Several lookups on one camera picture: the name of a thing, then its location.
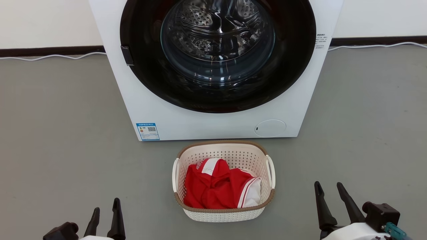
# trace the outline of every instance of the washing machine door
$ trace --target washing machine door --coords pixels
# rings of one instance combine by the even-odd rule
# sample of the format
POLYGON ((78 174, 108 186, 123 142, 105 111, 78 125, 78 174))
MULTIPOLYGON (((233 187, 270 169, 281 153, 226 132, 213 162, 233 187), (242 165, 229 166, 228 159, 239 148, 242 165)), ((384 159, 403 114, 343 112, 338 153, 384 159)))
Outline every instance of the washing machine door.
POLYGON ((286 91, 311 59, 308 0, 128 0, 126 63, 154 94, 182 108, 229 113, 286 91))

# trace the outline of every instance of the white cable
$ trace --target white cable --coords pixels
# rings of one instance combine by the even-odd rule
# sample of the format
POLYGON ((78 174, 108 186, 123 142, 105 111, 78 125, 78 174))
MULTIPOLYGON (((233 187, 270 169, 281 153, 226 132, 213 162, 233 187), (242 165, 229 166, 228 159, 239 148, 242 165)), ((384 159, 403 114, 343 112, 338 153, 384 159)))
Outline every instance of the white cable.
POLYGON ((0 60, 3 60, 3 59, 17 59, 17 60, 24 60, 24 61, 37 61, 37 60, 40 60, 40 59, 46 59, 46 58, 50 58, 50 57, 62 57, 62 58, 68 58, 68 59, 77 60, 77 59, 82 59, 84 57, 87 57, 89 55, 98 55, 98 54, 106 55, 106 53, 95 52, 95 53, 88 53, 88 54, 82 55, 82 56, 77 57, 77 58, 73 58, 73 57, 66 56, 66 55, 54 54, 54 55, 43 56, 43 57, 36 58, 36 59, 24 59, 24 58, 16 58, 16 57, 6 57, 6 58, 0 58, 0 60))
POLYGON ((404 43, 397 43, 397 44, 392 44, 392 45, 339 46, 339 47, 331 48, 328 51, 332 51, 332 50, 339 49, 339 48, 395 47, 395 46, 404 45, 404 44, 416 45, 416 46, 427 48, 426 45, 422 45, 422 44, 419 44, 419 43, 404 42, 404 43))
MULTIPOLYGON (((419 47, 427 48, 426 45, 422 45, 422 44, 419 44, 419 43, 403 42, 403 43, 397 43, 397 44, 393 44, 393 45, 339 46, 339 47, 334 47, 334 48, 328 49, 328 51, 333 51, 333 50, 340 49, 340 48, 395 47, 395 46, 406 45, 406 44, 416 45, 416 46, 419 46, 419 47)), ((24 59, 24 58, 16 58, 16 57, 5 57, 5 58, 0 58, 0 60, 3 60, 3 59, 17 59, 17 60, 23 60, 23 61, 37 61, 37 60, 46 59, 46 58, 50 58, 50 57, 62 57, 62 58, 68 58, 68 59, 77 60, 77 59, 82 59, 84 57, 87 57, 89 55, 99 55, 99 54, 106 55, 106 53, 95 52, 95 53, 88 53, 88 54, 82 55, 82 56, 77 57, 77 58, 73 58, 73 57, 66 56, 66 55, 54 54, 54 55, 43 56, 43 57, 36 58, 36 59, 24 59)))

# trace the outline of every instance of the front-loading washing machine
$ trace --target front-loading washing machine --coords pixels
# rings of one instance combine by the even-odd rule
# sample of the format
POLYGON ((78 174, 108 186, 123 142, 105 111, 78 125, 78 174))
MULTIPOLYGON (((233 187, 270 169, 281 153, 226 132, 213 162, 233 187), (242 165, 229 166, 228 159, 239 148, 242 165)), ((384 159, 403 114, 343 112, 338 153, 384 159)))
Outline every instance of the front-loading washing machine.
POLYGON ((141 141, 296 137, 343 0, 90 0, 141 141))

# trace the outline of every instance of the white plastic basket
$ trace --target white plastic basket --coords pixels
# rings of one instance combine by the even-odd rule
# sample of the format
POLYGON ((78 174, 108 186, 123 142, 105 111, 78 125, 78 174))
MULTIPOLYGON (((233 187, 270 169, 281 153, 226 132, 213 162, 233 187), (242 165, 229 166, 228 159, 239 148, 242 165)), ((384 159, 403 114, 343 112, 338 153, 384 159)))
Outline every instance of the white plastic basket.
POLYGON ((238 222, 258 217, 274 196, 276 175, 274 165, 266 151, 258 144, 247 141, 212 141, 185 147, 173 164, 172 187, 175 199, 191 219, 200 222, 238 222), (200 209, 183 203, 186 190, 185 176, 190 164, 207 158, 222 158, 230 168, 243 168, 261 178, 261 204, 249 208, 200 209))

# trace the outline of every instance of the clothes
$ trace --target clothes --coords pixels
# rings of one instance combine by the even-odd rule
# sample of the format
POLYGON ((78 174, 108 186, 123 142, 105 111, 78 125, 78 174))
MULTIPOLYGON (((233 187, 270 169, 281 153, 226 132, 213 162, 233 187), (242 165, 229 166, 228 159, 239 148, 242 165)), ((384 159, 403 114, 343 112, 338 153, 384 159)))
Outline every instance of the clothes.
POLYGON ((247 170, 229 169, 220 158, 190 165, 184 185, 184 204, 193 208, 246 208, 261 200, 261 178, 247 170))

